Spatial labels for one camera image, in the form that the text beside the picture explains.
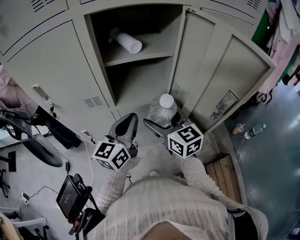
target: clear bottle on floor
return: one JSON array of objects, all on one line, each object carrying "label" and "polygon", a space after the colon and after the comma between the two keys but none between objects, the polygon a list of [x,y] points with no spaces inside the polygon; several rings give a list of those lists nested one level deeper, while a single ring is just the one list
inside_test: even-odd
[{"label": "clear bottle on floor", "polygon": [[266,128],[266,125],[257,125],[254,128],[252,128],[251,130],[247,131],[245,133],[245,138],[249,139],[251,137],[256,136],[257,134],[261,133],[264,129]]},{"label": "clear bottle on floor", "polygon": [[165,128],[171,124],[176,112],[177,105],[174,98],[170,94],[163,94],[153,99],[148,119]]}]

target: water bottle cap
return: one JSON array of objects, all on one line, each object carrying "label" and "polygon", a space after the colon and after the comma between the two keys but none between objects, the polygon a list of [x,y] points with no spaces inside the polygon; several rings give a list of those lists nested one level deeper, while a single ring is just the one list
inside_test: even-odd
[{"label": "water bottle cap", "polygon": [[174,98],[170,94],[163,94],[159,99],[159,104],[163,108],[170,108],[174,104]]}]

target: locker vent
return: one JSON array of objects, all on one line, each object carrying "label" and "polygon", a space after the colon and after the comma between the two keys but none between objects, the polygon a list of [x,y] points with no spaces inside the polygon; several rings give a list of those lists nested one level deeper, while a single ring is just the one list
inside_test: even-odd
[{"label": "locker vent", "polygon": [[249,6],[251,6],[252,8],[254,8],[255,10],[257,10],[260,2],[261,2],[261,0],[248,0],[247,4]]},{"label": "locker vent", "polygon": [[95,107],[95,106],[102,105],[100,97],[88,98],[88,99],[84,100],[84,102],[88,107]]},{"label": "locker vent", "polygon": [[175,83],[171,91],[171,95],[183,105],[186,100],[187,93],[177,83]]},{"label": "locker vent", "polygon": [[32,0],[31,5],[34,12],[37,12],[38,10],[42,9],[47,4],[53,2],[54,0]]}]

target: green fabric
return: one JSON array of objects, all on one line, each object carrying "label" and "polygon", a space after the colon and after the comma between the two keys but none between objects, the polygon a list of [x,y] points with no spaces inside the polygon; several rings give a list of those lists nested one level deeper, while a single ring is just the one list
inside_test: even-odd
[{"label": "green fabric", "polygon": [[263,36],[267,30],[267,28],[270,26],[270,22],[269,22],[269,18],[268,18],[268,13],[267,11],[265,10],[263,15],[262,15],[262,18],[261,18],[261,21],[259,22],[258,26],[257,26],[257,29],[252,37],[252,41],[259,45],[263,39]]},{"label": "green fabric", "polygon": [[296,49],[295,49],[293,55],[292,55],[291,60],[290,60],[289,63],[287,64],[287,66],[286,66],[285,70],[283,71],[282,75],[280,76],[278,82],[280,82],[281,79],[287,74],[287,72],[290,70],[291,66],[294,65],[294,62],[295,62],[295,60],[296,60],[296,57],[297,57],[297,55],[298,55],[298,53],[299,53],[299,49],[300,49],[300,45],[298,44],[298,45],[296,46]]}]

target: white cylinder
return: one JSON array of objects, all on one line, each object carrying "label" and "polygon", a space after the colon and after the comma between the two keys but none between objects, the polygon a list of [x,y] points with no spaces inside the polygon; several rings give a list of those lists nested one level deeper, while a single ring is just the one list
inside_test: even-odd
[{"label": "white cylinder", "polygon": [[110,31],[109,35],[131,54],[136,54],[142,49],[143,45],[139,40],[135,39],[125,32],[122,32],[118,28],[113,28]]}]

